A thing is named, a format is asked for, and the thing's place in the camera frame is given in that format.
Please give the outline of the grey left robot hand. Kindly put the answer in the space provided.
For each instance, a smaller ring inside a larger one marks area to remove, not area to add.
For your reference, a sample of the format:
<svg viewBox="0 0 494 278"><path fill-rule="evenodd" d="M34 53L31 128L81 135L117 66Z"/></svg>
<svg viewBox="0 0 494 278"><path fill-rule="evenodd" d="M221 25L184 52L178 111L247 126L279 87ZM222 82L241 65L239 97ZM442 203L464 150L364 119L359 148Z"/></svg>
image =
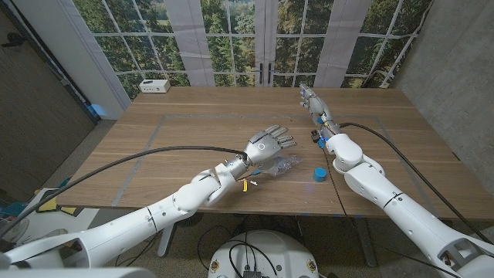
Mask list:
<svg viewBox="0 0 494 278"><path fill-rule="evenodd" d="M273 158L282 149L295 146L296 142L292 136L284 136L287 131L287 128L275 124L251 137L244 150L247 162L261 164Z"/></svg>

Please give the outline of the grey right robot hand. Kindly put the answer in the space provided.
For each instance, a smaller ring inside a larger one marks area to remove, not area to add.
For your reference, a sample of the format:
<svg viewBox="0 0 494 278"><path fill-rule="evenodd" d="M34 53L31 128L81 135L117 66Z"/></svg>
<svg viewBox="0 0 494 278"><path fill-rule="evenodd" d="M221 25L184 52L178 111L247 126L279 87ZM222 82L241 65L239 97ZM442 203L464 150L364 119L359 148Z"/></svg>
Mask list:
<svg viewBox="0 0 494 278"><path fill-rule="evenodd" d="M305 83L301 83L300 94L302 102L300 105L310 112L315 125L334 123L333 116L328 105L318 97L315 92Z"/></svg>

